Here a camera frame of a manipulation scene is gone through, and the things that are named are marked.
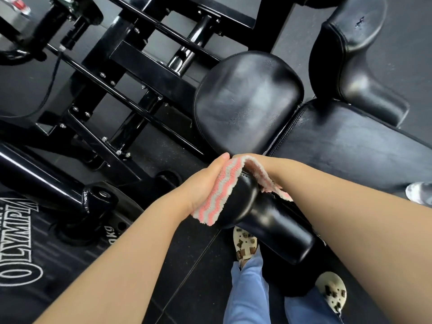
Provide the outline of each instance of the cable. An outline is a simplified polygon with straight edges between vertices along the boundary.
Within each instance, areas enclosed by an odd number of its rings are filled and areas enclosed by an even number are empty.
[[[44,99],[40,103],[40,105],[34,111],[32,111],[29,114],[19,115],[19,116],[4,116],[4,115],[0,115],[1,118],[26,118],[26,117],[30,117],[30,116],[33,116],[34,114],[36,114],[37,112],[39,112],[45,106],[45,103],[47,102],[47,100],[48,100],[48,98],[49,98],[49,96],[51,94],[51,90],[53,88],[55,76],[57,75],[57,71],[58,71],[58,67],[60,65],[60,61],[61,61],[61,56],[62,55],[63,55],[63,52],[59,51],[58,52],[58,56],[57,56],[57,61],[56,61],[55,65],[54,65],[54,70],[53,70],[53,73],[52,73],[52,76],[51,76],[50,85],[48,86],[48,90],[47,90],[47,92],[45,94]]]

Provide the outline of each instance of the backrest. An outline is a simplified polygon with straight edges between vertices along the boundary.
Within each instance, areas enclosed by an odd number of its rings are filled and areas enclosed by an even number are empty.
[[[432,147],[340,101],[304,104],[268,155],[385,192],[432,181]]]
[[[366,63],[386,11],[386,0],[343,0],[321,26],[310,53],[309,78],[316,97],[344,101],[398,126],[408,102],[382,85]]]

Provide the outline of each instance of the floor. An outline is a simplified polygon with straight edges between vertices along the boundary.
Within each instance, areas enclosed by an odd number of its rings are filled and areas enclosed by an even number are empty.
[[[37,18],[48,7],[46,0],[24,1]],[[260,0],[217,1],[252,17],[256,16],[260,3]],[[91,27],[70,52],[78,61],[83,60],[119,13],[119,8],[106,0],[95,2],[104,13],[105,20],[101,26]],[[432,37],[429,34],[432,0],[388,0],[388,4],[385,27],[368,53],[370,68],[381,81],[411,103],[411,110],[402,129],[432,144],[432,107],[429,105],[432,96],[432,54],[429,52],[432,48]],[[305,100],[313,97],[308,79],[309,53],[321,23],[332,11],[333,9],[314,10],[296,6],[273,51],[302,79]],[[194,22],[176,13],[165,18],[164,23],[184,35],[194,25]],[[66,24],[55,37],[57,43],[68,30],[68,25],[70,26],[69,23]],[[154,33],[149,39],[146,52],[167,62],[177,48],[175,42]],[[213,36],[206,48],[221,57],[246,49],[219,36]],[[44,63],[31,62],[18,67],[2,67],[2,109],[14,114],[23,114],[33,109],[36,106],[35,100],[42,99],[45,93],[54,61],[54,57],[49,54]],[[60,66],[52,95],[56,94],[71,73],[71,68],[66,64]],[[205,73],[205,68],[193,65],[186,73],[186,79],[197,84]],[[129,76],[124,76],[117,88],[135,101],[143,95],[140,84]],[[104,135],[110,136],[128,113],[125,106],[107,96],[96,109],[91,121],[100,127]],[[143,130],[130,152],[150,175],[160,169],[171,168],[184,179],[203,167],[203,163],[150,125]],[[47,152],[42,154],[85,183],[104,179],[100,173],[89,172],[76,160]],[[221,323],[231,288],[230,268],[235,259],[232,244],[232,232],[219,232],[201,225],[193,218],[185,220],[172,240],[143,323],[193,324],[202,323],[203,320]],[[347,285],[349,297],[343,311],[345,323],[388,323],[359,283],[328,249],[318,246],[297,267],[287,265],[265,246],[262,249],[263,274],[270,284],[272,323],[287,322],[283,310],[284,296],[304,293],[313,285],[319,273],[325,270],[337,272]]]

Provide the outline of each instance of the black padded seat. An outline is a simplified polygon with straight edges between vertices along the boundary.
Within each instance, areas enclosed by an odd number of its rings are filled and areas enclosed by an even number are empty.
[[[366,62],[386,10],[386,0],[343,0],[321,26],[310,53],[309,78],[317,98],[344,101],[399,126],[408,102],[382,85]]]
[[[268,155],[389,193],[432,181],[432,146],[340,101],[302,105]]]
[[[194,120],[218,153],[264,153],[303,100],[303,84],[282,59],[247,51],[222,60],[197,88]]]

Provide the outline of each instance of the foot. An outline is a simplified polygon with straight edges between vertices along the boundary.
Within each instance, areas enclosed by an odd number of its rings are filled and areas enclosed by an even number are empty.
[[[243,268],[246,262],[255,254],[258,241],[256,237],[238,226],[234,227],[232,236],[237,260],[240,263],[240,268]]]
[[[339,317],[347,301],[347,291],[342,279],[333,272],[324,272],[316,280],[315,286],[324,296],[327,304]]]

